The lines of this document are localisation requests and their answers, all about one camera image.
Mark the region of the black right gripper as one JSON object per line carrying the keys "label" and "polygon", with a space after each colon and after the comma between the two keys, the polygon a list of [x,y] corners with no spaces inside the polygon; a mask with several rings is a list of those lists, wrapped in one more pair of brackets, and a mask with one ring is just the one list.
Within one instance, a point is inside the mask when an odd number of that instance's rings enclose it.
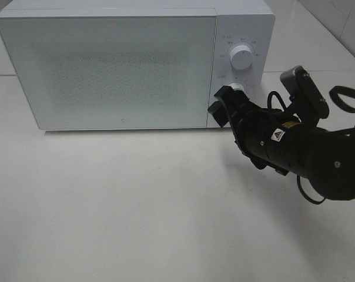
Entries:
{"label": "black right gripper", "polygon": [[244,91],[231,86],[222,86],[214,97],[217,101],[209,106],[208,112],[219,127],[231,127],[241,153],[259,170],[267,166],[283,170],[272,163],[266,153],[272,131],[280,124],[277,117],[283,111],[261,108],[252,103]]}

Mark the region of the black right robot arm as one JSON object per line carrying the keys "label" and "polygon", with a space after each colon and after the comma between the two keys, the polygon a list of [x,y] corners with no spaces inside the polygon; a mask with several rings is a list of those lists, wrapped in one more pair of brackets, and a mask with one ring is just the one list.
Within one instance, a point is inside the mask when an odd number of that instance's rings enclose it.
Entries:
{"label": "black right robot arm", "polygon": [[306,178],[328,200],[355,199],[355,126],[328,131],[279,109],[261,108],[241,90],[221,87],[208,111],[229,124],[241,153],[258,168]]}

